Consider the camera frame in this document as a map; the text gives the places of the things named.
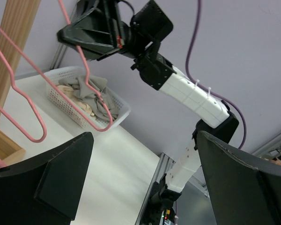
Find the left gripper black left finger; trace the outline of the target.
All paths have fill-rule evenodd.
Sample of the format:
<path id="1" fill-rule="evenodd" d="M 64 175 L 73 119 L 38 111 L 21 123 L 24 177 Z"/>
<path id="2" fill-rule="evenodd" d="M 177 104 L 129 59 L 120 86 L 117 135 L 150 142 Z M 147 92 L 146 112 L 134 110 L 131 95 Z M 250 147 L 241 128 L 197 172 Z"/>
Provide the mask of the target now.
<path id="1" fill-rule="evenodd" d="M 0 169 L 0 225 L 68 225 L 76 217 L 94 138 L 91 132 Z"/>

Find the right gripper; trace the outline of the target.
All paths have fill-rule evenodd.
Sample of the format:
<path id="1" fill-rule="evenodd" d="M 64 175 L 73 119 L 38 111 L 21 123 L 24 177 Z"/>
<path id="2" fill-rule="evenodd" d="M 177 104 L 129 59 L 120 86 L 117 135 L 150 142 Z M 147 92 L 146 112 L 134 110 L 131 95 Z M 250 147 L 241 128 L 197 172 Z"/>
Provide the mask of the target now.
<path id="1" fill-rule="evenodd" d="M 76 20 L 57 32 L 60 43 L 80 46 L 87 60 L 126 53 L 128 25 L 121 21 L 118 0 L 79 0 Z"/>

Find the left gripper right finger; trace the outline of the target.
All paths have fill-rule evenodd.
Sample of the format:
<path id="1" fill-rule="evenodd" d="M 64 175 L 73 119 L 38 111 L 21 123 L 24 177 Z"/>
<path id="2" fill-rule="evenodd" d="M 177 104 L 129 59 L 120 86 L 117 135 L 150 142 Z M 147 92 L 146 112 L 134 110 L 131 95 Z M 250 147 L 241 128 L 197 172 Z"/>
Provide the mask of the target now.
<path id="1" fill-rule="evenodd" d="M 281 166 L 206 131 L 197 147 L 219 225 L 281 225 Z"/>

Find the grey trousers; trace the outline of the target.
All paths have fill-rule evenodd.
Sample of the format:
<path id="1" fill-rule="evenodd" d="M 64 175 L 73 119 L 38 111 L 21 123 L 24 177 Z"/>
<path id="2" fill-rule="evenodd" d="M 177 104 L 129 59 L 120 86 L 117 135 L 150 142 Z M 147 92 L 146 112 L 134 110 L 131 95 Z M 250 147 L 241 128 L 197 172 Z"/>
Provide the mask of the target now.
<path id="1" fill-rule="evenodd" d="M 89 77 L 89 84 L 101 93 L 101 96 L 104 99 L 104 102 L 106 103 L 113 120 L 117 119 L 119 111 L 107 90 L 107 80 L 105 78 L 91 75 Z M 103 104 L 100 102 L 95 92 L 86 86 L 84 75 L 76 78 L 62 78 L 58 81 L 58 85 L 72 87 L 75 90 L 74 95 L 88 104 L 97 118 L 109 121 L 108 114 L 104 109 Z"/>

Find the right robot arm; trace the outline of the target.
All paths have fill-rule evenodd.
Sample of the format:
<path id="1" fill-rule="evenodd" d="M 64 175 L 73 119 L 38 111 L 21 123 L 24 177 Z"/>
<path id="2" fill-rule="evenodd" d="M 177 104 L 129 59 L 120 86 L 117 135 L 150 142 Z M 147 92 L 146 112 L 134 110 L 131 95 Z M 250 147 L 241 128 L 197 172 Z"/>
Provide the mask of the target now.
<path id="1" fill-rule="evenodd" d="M 228 143 L 239 124 L 229 101 L 190 79 L 158 52 L 172 30 L 172 22 L 153 0 L 134 13 L 129 24 L 121 20 L 117 0 L 79 0 L 74 20 L 58 31 L 57 39 L 82 51 L 87 60 L 100 61 L 116 53 L 133 59 L 131 68 L 139 71 L 143 82 L 200 117 L 194 140 L 198 132 L 208 131 Z M 160 180 L 153 182 L 136 223 L 176 224 L 173 205 L 200 166 L 198 148 L 187 148 Z"/>

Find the beige garment in basket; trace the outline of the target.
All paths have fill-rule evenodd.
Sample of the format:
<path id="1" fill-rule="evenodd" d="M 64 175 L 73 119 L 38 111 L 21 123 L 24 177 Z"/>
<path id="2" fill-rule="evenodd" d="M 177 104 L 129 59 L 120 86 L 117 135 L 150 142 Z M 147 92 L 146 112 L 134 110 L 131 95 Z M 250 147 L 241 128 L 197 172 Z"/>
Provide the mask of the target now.
<path id="1" fill-rule="evenodd" d="M 72 87 L 58 85 L 57 88 L 76 105 L 78 105 L 83 111 L 85 111 L 88 116 L 95 117 L 95 114 L 93 113 L 91 107 L 74 95 L 75 90 Z"/>

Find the wooden clothes rack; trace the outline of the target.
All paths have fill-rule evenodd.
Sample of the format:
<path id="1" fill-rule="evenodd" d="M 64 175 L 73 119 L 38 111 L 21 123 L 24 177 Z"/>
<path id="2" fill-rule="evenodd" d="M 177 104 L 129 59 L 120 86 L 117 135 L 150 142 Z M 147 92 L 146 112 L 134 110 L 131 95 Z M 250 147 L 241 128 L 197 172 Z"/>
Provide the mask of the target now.
<path id="1" fill-rule="evenodd" d="M 43 135 L 38 142 L 45 139 L 47 130 L 32 100 L 15 85 L 15 71 L 20 58 L 23 57 L 37 72 L 40 69 L 23 53 L 32 24 L 35 20 L 40 1 L 38 0 L 8 0 L 5 4 L 0 22 L 0 116 L 5 116 L 25 136 L 28 133 L 4 111 L 9 89 L 21 95 L 29 103 L 33 113 L 42 127 Z M 0 147 L 17 148 L 17 144 L 0 131 Z"/>

